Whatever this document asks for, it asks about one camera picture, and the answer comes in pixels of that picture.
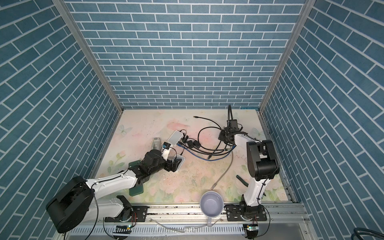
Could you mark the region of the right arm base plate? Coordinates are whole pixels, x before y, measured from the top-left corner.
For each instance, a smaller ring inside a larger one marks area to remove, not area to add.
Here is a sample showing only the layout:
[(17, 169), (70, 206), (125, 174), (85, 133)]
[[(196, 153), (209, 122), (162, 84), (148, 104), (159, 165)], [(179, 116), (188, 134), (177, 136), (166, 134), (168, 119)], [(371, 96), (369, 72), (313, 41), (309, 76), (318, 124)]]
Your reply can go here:
[(249, 207), (246, 205), (225, 205), (224, 210), (226, 212), (228, 222), (240, 222), (240, 221), (266, 221), (266, 210), (263, 206)]

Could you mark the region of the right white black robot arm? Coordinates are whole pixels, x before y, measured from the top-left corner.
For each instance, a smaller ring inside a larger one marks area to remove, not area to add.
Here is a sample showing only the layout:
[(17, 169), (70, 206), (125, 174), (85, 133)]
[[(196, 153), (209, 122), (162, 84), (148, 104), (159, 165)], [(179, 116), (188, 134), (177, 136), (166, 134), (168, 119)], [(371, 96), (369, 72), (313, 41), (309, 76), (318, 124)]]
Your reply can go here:
[(227, 120), (227, 126), (219, 133), (219, 140), (245, 153), (251, 179), (242, 196), (241, 206), (247, 211), (255, 209), (262, 203), (268, 183), (280, 172), (273, 142), (251, 138), (234, 119)]

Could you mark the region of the black power adapter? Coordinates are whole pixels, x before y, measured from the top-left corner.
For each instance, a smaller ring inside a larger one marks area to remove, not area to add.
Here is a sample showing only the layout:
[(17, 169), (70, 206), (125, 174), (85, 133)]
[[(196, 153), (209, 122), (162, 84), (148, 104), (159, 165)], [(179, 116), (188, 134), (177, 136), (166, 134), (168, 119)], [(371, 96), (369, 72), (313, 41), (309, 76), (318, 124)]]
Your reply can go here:
[(195, 147), (194, 142), (195, 142), (195, 140), (191, 139), (188, 135), (185, 135), (182, 138), (182, 143), (185, 146), (185, 148), (188, 148), (188, 149), (194, 148)]
[(196, 148), (196, 149), (199, 149), (201, 147), (201, 144), (198, 140), (193, 140), (193, 146)]

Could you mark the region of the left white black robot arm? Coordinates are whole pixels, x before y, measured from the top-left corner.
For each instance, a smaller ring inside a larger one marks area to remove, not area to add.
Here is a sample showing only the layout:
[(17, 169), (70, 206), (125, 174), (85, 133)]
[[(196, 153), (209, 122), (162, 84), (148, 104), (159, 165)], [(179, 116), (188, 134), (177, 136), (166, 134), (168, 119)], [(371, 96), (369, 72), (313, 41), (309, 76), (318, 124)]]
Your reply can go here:
[(104, 197), (124, 189), (132, 189), (146, 183), (162, 170), (177, 172), (185, 157), (176, 155), (167, 160), (159, 150), (151, 150), (144, 159), (127, 170), (97, 179), (72, 178), (46, 205), (46, 211), (58, 233), (64, 234), (83, 222), (104, 218), (118, 222), (133, 221), (134, 210), (122, 195), (112, 200)]

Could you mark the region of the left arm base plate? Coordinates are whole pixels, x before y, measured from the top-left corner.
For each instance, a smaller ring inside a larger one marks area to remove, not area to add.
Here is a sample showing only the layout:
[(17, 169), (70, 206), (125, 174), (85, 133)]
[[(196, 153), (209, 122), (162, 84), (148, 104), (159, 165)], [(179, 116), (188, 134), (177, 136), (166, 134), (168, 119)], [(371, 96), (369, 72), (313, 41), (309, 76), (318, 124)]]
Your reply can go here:
[(116, 217), (105, 218), (106, 223), (132, 223), (144, 222), (147, 217), (148, 206), (133, 206), (124, 208)]

